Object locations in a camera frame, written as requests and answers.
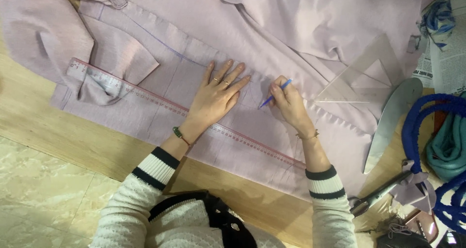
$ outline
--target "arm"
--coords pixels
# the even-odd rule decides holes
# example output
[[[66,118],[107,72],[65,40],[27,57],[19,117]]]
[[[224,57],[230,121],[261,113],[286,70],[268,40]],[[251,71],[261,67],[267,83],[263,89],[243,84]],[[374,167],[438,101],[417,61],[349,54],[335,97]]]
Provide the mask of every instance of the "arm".
[[[231,65],[232,60],[229,60],[216,73],[214,78],[219,82],[209,82],[213,62],[207,67],[189,115],[179,127],[189,144],[193,144],[209,126],[218,122],[236,104],[239,90],[249,82],[251,76],[242,78],[230,87],[224,83],[222,79]],[[243,69],[244,64],[239,64],[225,76],[225,81],[232,83]],[[188,149],[183,139],[172,134],[126,177],[101,211],[91,248],[144,247],[150,210],[163,200],[162,191]]]
[[[271,107],[277,106],[285,120],[293,126],[302,140],[306,160],[306,177],[312,197],[313,243],[315,247],[356,248],[356,236],[345,190],[335,168],[330,164],[304,107],[302,97],[289,84],[280,89],[287,79],[280,76],[270,86],[274,96]]]

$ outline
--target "newspaper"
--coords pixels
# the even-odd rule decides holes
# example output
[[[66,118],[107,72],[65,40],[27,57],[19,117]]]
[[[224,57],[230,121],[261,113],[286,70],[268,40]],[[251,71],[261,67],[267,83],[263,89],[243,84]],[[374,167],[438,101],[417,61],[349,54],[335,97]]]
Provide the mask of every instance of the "newspaper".
[[[425,52],[421,55],[421,57],[417,61],[417,68],[412,73],[412,78],[419,78],[424,88],[434,87],[432,65],[431,65],[430,43],[427,44],[427,48],[425,49]]]
[[[448,50],[431,45],[435,93],[455,94],[466,90],[466,0],[452,0],[456,27],[449,37]]]

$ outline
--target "cuff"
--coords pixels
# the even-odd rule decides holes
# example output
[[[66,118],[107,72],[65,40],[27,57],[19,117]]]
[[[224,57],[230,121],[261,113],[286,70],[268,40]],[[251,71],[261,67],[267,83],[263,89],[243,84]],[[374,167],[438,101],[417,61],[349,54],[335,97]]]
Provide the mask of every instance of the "cuff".
[[[323,172],[309,172],[306,170],[306,177],[308,178],[309,193],[312,198],[338,199],[346,194],[333,165]]]
[[[178,165],[177,159],[157,147],[133,170],[132,174],[163,191]]]

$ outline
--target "wooden table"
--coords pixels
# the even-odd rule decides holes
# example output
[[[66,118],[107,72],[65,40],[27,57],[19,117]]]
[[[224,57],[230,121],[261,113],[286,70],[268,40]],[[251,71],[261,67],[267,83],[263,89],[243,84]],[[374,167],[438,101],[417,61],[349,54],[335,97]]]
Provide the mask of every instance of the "wooden table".
[[[11,60],[0,41],[0,136],[119,181],[154,148],[141,140],[49,106],[55,84]],[[405,158],[401,126],[380,163],[369,175],[362,195],[400,171]],[[421,129],[420,145],[432,131],[432,120]],[[301,248],[312,246],[310,203],[185,158],[167,191],[208,189],[242,218]],[[368,212],[363,221],[380,220]]]

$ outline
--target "bracelet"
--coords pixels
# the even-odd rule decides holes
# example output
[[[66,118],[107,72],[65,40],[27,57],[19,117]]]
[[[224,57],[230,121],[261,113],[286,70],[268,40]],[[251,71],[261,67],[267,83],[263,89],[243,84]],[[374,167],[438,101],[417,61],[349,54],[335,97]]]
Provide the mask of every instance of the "bracelet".
[[[315,138],[318,138],[318,137],[319,137],[319,132],[318,132],[318,130],[316,129],[316,133],[314,133],[314,136],[313,136],[313,137],[311,137],[311,138],[308,138],[308,139],[299,137],[299,134],[298,134],[298,133],[296,133],[296,136],[298,136],[298,139],[302,139],[302,140],[310,140],[310,139],[315,139]]]
[[[173,132],[175,133],[176,137],[182,139],[186,144],[188,144],[188,147],[191,147],[191,144],[183,138],[183,134],[178,130],[178,127],[173,127]]]

